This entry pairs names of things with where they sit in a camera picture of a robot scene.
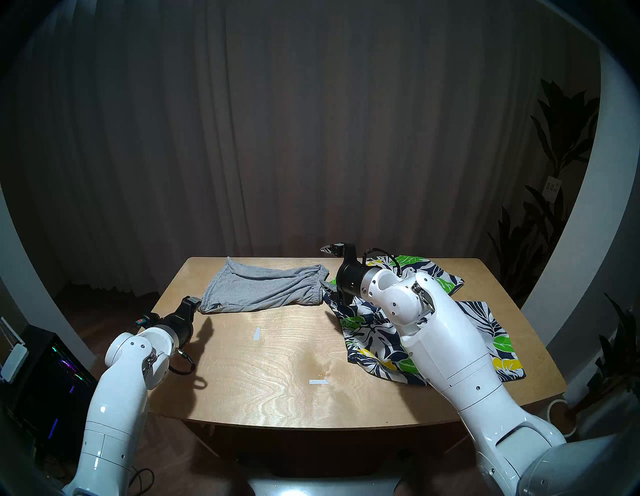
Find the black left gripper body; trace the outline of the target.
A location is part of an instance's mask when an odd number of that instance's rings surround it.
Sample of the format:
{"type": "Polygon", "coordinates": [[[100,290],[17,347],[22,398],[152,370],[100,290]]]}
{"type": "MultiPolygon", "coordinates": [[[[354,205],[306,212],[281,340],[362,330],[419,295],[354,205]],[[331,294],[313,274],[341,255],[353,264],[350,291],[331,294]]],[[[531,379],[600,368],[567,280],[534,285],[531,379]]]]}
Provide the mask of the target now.
{"type": "Polygon", "coordinates": [[[193,319],[199,304],[180,304],[175,312],[160,319],[160,325],[170,328],[177,336],[177,347],[184,347],[193,336],[193,319]]]}

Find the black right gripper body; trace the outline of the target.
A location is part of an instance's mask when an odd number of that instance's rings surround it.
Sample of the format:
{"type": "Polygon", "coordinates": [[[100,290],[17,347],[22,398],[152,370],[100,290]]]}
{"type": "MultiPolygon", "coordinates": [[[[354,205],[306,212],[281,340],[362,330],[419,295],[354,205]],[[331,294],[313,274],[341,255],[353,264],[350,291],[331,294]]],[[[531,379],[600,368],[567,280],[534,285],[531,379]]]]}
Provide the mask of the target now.
{"type": "Polygon", "coordinates": [[[336,256],[342,257],[336,279],[337,301],[341,305],[348,306],[353,302],[354,297],[362,293],[362,281],[369,271],[366,258],[357,257],[357,249],[351,243],[335,244],[336,256]]]}

